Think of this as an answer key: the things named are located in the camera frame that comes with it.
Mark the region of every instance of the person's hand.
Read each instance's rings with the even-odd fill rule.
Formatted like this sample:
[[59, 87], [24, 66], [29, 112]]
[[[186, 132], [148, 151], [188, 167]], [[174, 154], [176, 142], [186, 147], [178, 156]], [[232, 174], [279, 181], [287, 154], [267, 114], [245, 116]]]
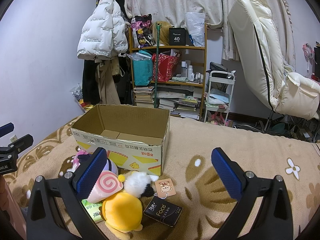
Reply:
[[4, 177], [0, 176], [0, 208], [3, 211], [9, 207], [8, 192], [5, 190], [5, 184]]

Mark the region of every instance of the bed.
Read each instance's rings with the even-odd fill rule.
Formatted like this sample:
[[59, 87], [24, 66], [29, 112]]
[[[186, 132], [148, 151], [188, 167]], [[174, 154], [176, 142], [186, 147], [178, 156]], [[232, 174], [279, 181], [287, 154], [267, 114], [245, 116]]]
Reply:
[[[63, 176], [71, 168], [72, 156], [78, 150], [70, 129], [75, 121], [61, 127], [19, 158], [18, 170], [5, 175], [19, 206], [28, 205], [37, 175], [53, 179]], [[172, 179], [177, 194], [167, 200], [182, 206], [183, 211], [173, 228], [144, 216], [144, 228], [132, 233], [132, 240], [201, 240], [212, 237], [236, 204], [211, 164], [211, 151], [215, 147], [221, 147], [244, 171], [251, 170], [258, 177], [282, 175], [292, 206], [294, 237], [305, 228], [320, 204], [318, 145], [171, 117], [169, 146], [160, 179]], [[150, 200], [141, 198], [144, 207]], [[69, 230], [78, 234], [62, 200], [58, 201]], [[241, 235], [249, 231], [260, 203], [261, 198], [256, 201]], [[103, 222], [98, 226], [109, 239], [116, 239]]]

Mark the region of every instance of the electrical outlet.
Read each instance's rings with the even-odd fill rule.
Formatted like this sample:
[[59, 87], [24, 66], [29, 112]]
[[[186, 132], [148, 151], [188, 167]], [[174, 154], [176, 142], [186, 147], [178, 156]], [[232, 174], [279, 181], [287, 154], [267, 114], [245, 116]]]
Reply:
[[12, 137], [10, 138], [10, 141], [11, 141], [11, 142], [14, 142], [14, 141], [16, 141], [16, 140], [18, 140], [18, 138], [17, 138], [16, 135], [14, 135], [14, 136], [12, 136]]

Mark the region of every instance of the green pole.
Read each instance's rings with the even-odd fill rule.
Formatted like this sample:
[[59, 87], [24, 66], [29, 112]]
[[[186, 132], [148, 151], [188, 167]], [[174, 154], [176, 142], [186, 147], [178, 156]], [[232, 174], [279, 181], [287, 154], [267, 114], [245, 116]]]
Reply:
[[159, 37], [160, 37], [161, 24], [157, 24], [157, 56], [156, 56], [156, 80], [155, 80], [155, 99], [154, 108], [157, 108], [157, 85], [158, 85], [158, 59], [159, 59]]

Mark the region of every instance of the blue gripper pad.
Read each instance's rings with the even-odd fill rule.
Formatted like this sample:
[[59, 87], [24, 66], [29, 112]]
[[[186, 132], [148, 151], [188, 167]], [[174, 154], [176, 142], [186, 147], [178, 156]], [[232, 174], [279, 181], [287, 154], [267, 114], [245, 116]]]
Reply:
[[9, 122], [5, 124], [4, 126], [0, 127], [0, 137], [5, 136], [8, 133], [13, 132], [14, 125], [13, 123]]
[[77, 168], [72, 184], [79, 200], [89, 197], [107, 160], [106, 150], [99, 147], [86, 162], [81, 163]]
[[230, 197], [239, 201], [245, 186], [244, 171], [236, 162], [232, 162], [221, 148], [212, 150], [211, 162]]

